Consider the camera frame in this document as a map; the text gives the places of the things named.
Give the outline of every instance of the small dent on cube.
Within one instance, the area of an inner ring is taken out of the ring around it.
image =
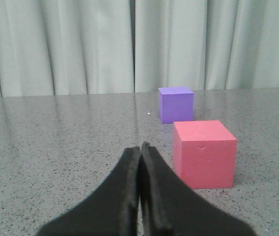
[[[197,144],[196,146],[197,146],[199,149],[205,149],[205,148],[206,148],[206,143]]]

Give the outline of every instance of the red cube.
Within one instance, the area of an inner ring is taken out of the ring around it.
[[[173,165],[191,188],[233,187],[237,139],[219,120],[174,122]]]

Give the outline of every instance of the foam block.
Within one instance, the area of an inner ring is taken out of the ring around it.
[[[191,188],[233,187],[237,139],[219,120],[174,122],[173,164]]]
[[[159,88],[158,91],[162,124],[193,120],[194,93],[188,87]]]

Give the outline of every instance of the curtain fold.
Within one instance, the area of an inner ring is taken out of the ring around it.
[[[0,96],[279,87],[279,1],[0,0]]]
[[[0,0],[2,96],[134,92],[126,0]]]

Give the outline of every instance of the table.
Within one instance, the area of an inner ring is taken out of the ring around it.
[[[160,123],[157,96],[0,98],[0,235],[34,235],[92,193],[126,147],[149,141],[172,167],[173,125]],[[279,236],[279,88],[195,91],[195,120],[208,119],[238,139],[235,186],[196,193]]]

